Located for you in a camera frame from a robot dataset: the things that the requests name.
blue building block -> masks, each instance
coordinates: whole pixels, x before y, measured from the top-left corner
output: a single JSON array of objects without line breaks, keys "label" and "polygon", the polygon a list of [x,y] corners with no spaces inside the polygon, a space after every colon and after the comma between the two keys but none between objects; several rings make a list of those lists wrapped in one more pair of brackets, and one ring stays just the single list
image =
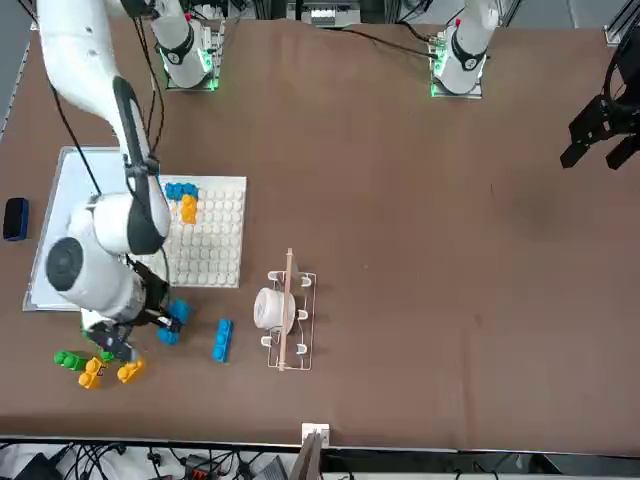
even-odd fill
[{"label": "blue building block", "polygon": [[218,323],[218,334],[216,344],[213,347],[213,359],[219,363],[226,363],[229,359],[229,349],[231,348],[231,334],[233,333],[233,322],[226,318],[220,319]]},{"label": "blue building block", "polygon": [[184,188],[181,183],[167,183],[164,191],[167,199],[175,200],[176,202],[182,200],[182,195],[184,195]]},{"label": "blue building block", "polygon": [[182,184],[182,193],[183,195],[191,195],[198,200],[198,187],[196,187],[193,183],[183,183]]},{"label": "blue building block", "polygon": [[180,340],[180,332],[170,332],[166,328],[158,330],[158,338],[166,345],[175,345]]},{"label": "blue building block", "polygon": [[187,320],[189,320],[189,316],[191,315],[191,307],[189,307],[186,302],[178,298],[171,302],[167,309],[167,313],[171,318],[175,318],[181,324],[186,325]]}]

wooden stick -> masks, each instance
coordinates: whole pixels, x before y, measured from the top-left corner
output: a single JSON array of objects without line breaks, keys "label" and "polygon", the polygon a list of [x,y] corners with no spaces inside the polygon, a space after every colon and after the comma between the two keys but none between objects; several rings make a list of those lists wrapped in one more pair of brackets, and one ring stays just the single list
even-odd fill
[{"label": "wooden stick", "polygon": [[284,300],[282,301],[282,327],[280,330],[280,357],[278,370],[284,372],[287,355],[287,332],[289,331],[289,293],[291,292],[291,270],[293,268],[293,249],[287,251],[287,270],[284,273]]}]

small blue cube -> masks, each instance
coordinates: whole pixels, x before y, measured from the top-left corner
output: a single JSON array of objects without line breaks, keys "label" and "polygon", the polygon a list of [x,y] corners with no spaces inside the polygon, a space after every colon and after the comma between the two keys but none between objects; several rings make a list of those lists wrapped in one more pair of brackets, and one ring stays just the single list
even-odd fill
[{"label": "small blue cube", "polygon": [[186,325],[189,316],[191,315],[191,308],[186,302],[177,298],[169,305],[167,309],[169,316],[175,320],[178,320],[181,324]]},{"label": "small blue cube", "polygon": [[220,319],[220,323],[218,323],[218,333],[216,334],[216,344],[214,345],[212,352],[213,359],[216,362],[227,363],[229,360],[232,333],[233,322],[226,318]]},{"label": "small blue cube", "polygon": [[166,345],[175,345],[180,340],[180,332],[170,332],[166,328],[158,330],[158,338]]}]

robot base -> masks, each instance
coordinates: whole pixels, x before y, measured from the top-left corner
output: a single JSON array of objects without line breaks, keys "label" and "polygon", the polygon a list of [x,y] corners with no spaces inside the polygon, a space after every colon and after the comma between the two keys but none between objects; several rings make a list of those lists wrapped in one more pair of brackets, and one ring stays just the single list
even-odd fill
[{"label": "robot base", "polygon": [[429,59],[429,70],[431,72],[431,88],[430,94],[432,97],[457,97],[457,98],[473,98],[480,99],[482,98],[482,69],[480,70],[480,76],[478,77],[478,81],[476,82],[476,86],[473,87],[469,93],[465,93],[464,95],[457,95],[455,93],[451,93],[447,90],[444,85],[438,80],[435,76],[435,72],[440,65],[442,64],[442,58],[447,53],[447,47],[445,43],[445,32],[438,32],[438,40],[439,42],[436,45],[429,44],[429,53],[434,53],[438,56],[438,60]]}]

blue object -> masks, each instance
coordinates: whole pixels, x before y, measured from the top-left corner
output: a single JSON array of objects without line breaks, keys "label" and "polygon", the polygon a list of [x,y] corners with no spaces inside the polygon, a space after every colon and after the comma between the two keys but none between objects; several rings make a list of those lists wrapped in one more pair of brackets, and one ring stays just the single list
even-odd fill
[{"label": "blue object", "polygon": [[29,223],[29,201],[26,198],[14,197],[7,200],[4,209],[2,236],[10,242],[27,238]]},{"label": "blue object", "polygon": [[182,184],[182,193],[184,195],[191,195],[198,200],[198,187],[196,187],[193,183],[183,183]]},{"label": "blue object", "polygon": [[180,332],[170,332],[166,328],[160,328],[158,338],[166,345],[175,345],[180,340]]},{"label": "blue object", "polygon": [[167,309],[167,313],[171,318],[174,318],[181,324],[186,325],[187,320],[189,320],[189,315],[191,315],[191,308],[186,304],[186,302],[178,298],[171,302]]},{"label": "blue object", "polygon": [[175,200],[176,202],[182,200],[182,195],[184,194],[184,188],[181,183],[167,183],[164,191],[167,195],[167,199]]},{"label": "blue object", "polygon": [[226,363],[229,359],[232,333],[233,322],[226,318],[220,319],[220,323],[218,323],[218,333],[216,335],[216,344],[214,345],[212,352],[213,359],[216,362]]}]

